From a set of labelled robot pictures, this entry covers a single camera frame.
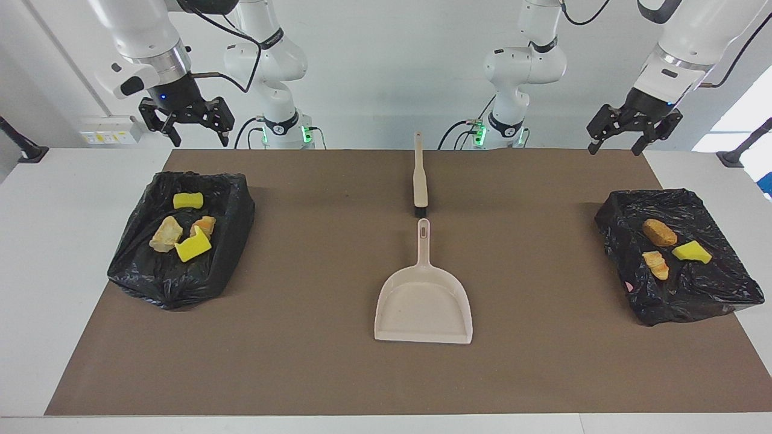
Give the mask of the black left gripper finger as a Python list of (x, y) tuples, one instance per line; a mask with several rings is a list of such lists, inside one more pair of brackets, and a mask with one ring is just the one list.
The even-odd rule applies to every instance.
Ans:
[(683, 118), (678, 108), (675, 108), (669, 115), (664, 116), (662, 120), (652, 121), (648, 116), (635, 116), (632, 122), (633, 131), (640, 131), (642, 135), (631, 148), (634, 156), (640, 156), (647, 146), (657, 140), (667, 140), (672, 134), (679, 122)]
[(624, 109), (624, 106), (612, 107), (610, 104), (604, 104), (590, 120), (586, 130), (590, 136), (588, 151), (592, 156), (598, 153), (607, 139), (625, 132), (625, 128), (621, 125), (620, 121)]

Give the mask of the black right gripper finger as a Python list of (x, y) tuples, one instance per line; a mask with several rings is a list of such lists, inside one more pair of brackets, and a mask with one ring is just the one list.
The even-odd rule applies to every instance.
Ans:
[(222, 96), (216, 96), (210, 101), (200, 101), (196, 108), (198, 124), (216, 132), (221, 146), (229, 146), (229, 134), (233, 130), (235, 118), (226, 100)]
[(151, 98), (143, 98), (138, 105), (144, 123), (150, 132), (160, 132), (175, 148), (181, 146), (182, 138), (176, 131), (177, 115), (174, 111), (163, 112)]

